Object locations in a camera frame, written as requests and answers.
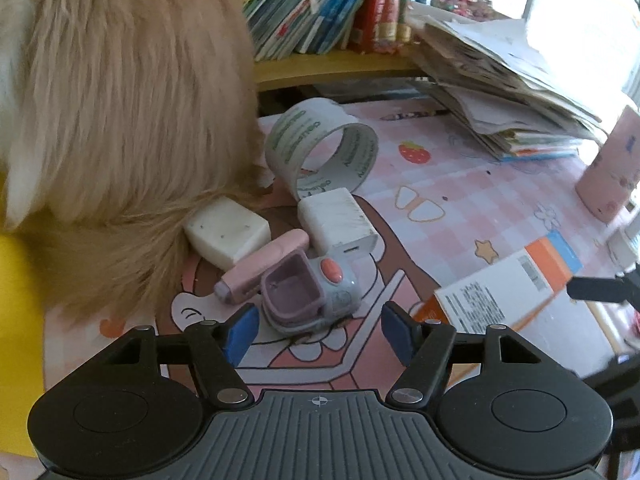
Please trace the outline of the grey tape roll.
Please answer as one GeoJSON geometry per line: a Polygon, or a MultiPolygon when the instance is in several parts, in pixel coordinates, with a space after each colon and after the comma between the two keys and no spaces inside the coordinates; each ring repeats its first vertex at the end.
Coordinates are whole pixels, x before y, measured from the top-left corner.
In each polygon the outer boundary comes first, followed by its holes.
{"type": "Polygon", "coordinates": [[[265,160],[296,200],[355,191],[378,158],[378,135],[332,100],[313,98],[283,113],[268,133],[265,160]]]}

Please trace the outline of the yellow cardboard box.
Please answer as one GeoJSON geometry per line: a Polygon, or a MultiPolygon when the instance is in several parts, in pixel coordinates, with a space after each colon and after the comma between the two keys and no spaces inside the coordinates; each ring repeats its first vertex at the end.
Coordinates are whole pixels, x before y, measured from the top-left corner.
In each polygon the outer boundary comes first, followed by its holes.
{"type": "Polygon", "coordinates": [[[1,237],[1,449],[35,455],[27,419],[44,391],[44,313],[36,272],[17,238],[1,237]]]}

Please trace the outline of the stack of papers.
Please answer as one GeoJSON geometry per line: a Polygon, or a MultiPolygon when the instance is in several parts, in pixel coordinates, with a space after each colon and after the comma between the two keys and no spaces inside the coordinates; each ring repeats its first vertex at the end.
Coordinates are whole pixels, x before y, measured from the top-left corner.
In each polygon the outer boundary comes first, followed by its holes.
{"type": "Polygon", "coordinates": [[[523,20],[474,22],[410,3],[408,55],[432,95],[499,160],[574,156],[606,139],[603,120],[548,73],[523,20]]]}

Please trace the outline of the pink cylindrical cup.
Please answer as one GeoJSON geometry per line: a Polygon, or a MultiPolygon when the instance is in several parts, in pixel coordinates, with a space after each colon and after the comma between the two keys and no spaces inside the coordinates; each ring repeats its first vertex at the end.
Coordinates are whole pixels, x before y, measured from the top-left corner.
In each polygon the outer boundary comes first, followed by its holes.
{"type": "Polygon", "coordinates": [[[610,223],[639,183],[639,114],[626,106],[605,144],[575,185],[586,208],[610,223]]]}

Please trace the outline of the pink tube case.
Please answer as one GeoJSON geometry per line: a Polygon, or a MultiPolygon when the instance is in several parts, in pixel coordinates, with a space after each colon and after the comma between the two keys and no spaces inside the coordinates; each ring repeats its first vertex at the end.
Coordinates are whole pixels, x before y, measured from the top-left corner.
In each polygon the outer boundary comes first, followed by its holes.
{"type": "Polygon", "coordinates": [[[224,304],[242,304],[257,294],[266,271],[292,252],[308,247],[309,235],[304,230],[292,229],[283,233],[227,271],[216,283],[215,295],[224,304]]]}

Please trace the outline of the white orange usmile box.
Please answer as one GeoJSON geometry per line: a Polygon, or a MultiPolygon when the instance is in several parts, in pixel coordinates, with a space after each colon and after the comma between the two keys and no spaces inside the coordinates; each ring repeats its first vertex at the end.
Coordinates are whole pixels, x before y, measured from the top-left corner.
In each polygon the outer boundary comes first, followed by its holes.
{"type": "Polygon", "coordinates": [[[442,321],[466,334],[489,325],[523,328],[582,270],[576,252],[559,232],[526,245],[484,269],[434,291],[412,317],[442,321]]]}

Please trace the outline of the white power adapter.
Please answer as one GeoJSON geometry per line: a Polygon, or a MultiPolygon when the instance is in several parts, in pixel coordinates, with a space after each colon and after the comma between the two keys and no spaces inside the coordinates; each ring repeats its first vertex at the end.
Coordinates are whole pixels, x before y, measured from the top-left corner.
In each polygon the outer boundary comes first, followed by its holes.
{"type": "Polygon", "coordinates": [[[302,198],[297,218],[318,255],[356,259],[378,244],[378,231],[347,188],[302,198]]]}

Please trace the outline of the fluffy cream cat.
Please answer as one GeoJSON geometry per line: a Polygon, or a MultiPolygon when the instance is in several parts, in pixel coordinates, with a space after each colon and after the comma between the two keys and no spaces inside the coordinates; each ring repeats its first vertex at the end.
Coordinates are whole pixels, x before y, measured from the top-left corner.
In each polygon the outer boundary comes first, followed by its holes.
{"type": "Polygon", "coordinates": [[[46,306],[170,299],[184,224],[255,203],[260,156],[241,0],[1,0],[1,217],[46,306]]]}

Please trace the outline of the white soap bar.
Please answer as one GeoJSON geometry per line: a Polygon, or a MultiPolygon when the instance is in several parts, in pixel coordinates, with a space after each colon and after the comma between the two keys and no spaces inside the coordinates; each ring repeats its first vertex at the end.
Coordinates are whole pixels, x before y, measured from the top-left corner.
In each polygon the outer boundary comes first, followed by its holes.
{"type": "Polygon", "coordinates": [[[217,198],[183,227],[193,249],[228,271],[271,240],[269,222],[228,197],[217,198]]]}

